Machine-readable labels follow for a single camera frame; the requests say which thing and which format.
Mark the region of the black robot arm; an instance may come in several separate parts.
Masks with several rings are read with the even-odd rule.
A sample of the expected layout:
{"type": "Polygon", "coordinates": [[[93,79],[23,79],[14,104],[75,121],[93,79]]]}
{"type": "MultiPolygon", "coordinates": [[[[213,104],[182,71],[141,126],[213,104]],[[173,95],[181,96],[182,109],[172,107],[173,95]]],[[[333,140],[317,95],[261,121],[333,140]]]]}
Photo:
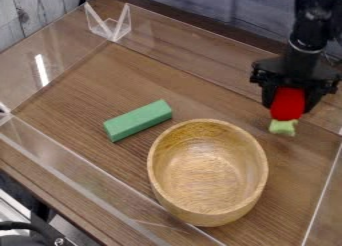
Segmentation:
{"type": "Polygon", "coordinates": [[[294,25],[281,56],[257,60],[250,82],[262,88],[262,105],[272,108],[281,87],[304,90],[309,113],[336,94],[342,72],[321,62],[330,41],[342,40],[342,0],[294,0],[294,25]]]}

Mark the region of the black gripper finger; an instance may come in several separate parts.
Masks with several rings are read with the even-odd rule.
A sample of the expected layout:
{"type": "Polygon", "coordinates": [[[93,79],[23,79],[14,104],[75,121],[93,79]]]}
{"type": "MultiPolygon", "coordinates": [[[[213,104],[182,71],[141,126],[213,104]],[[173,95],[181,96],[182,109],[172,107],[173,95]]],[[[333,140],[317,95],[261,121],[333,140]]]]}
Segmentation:
{"type": "Polygon", "coordinates": [[[318,86],[305,90],[305,112],[309,113],[326,95],[326,89],[318,86]]]}
{"type": "Polygon", "coordinates": [[[274,82],[268,82],[262,86],[262,104],[266,108],[272,107],[276,93],[277,93],[277,88],[278,88],[278,86],[274,82]]]}

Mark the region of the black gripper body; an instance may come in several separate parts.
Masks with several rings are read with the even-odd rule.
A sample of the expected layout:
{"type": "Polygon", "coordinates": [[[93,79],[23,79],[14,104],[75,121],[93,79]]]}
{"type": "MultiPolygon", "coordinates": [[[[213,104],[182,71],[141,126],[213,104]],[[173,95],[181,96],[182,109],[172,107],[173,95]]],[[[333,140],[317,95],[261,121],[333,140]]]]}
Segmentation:
{"type": "Polygon", "coordinates": [[[318,88],[325,94],[334,94],[342,81],[342,72],[318,61],[313,66],[301,62],[288,63],[284,57],[257,60],[253,63],[250,82],[297,88],[318,88]]]}

